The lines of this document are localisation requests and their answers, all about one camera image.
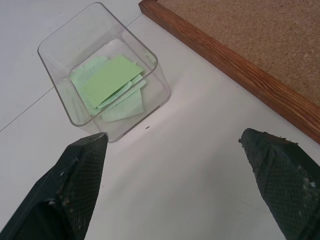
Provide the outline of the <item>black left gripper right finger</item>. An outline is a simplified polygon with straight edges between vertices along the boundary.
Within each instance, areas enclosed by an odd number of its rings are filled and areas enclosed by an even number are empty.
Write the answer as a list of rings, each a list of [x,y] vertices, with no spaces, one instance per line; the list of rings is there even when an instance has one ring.
[[[238,140],[286,240],[320,240],[320,166],[297,144],[247,128]]]

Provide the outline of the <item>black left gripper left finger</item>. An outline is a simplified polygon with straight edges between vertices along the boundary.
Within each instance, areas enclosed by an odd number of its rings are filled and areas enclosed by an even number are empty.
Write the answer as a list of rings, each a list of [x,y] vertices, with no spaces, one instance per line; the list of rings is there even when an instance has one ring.
[[[84,240],[100,191],[109,136],[69,144],[31,188],[0,240]]]

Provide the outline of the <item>green paper cards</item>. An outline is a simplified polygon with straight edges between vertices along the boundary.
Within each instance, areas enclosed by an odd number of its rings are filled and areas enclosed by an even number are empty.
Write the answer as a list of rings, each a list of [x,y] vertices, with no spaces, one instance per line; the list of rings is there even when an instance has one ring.
[[[123,55],[106,61],[83,86],[83,94],[88,102],[98,107],[144,69]]]

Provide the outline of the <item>wood-framed cork board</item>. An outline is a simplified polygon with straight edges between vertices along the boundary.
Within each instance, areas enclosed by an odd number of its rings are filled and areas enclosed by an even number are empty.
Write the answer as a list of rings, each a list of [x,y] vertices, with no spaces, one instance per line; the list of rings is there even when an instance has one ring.
[[[141,0],[139,8],[320,144],[320,0]]]

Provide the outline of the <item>clear plastic bin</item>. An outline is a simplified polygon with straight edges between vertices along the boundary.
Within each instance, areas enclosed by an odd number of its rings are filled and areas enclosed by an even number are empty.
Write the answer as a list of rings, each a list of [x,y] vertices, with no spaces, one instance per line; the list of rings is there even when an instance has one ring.
[[[163,106],[171,96],[156,55],[125,27],[102,3],[87,6],[41,42],[37,53],[52,81],[70,123],[87,133],[106,132],[116,142]],[[70,74],[93,57],[108,60],[123,55],[142,67],[146,85],[140,88],[144,113],[104,122],[102,113],[111,103],[90,115],[70,80]]]

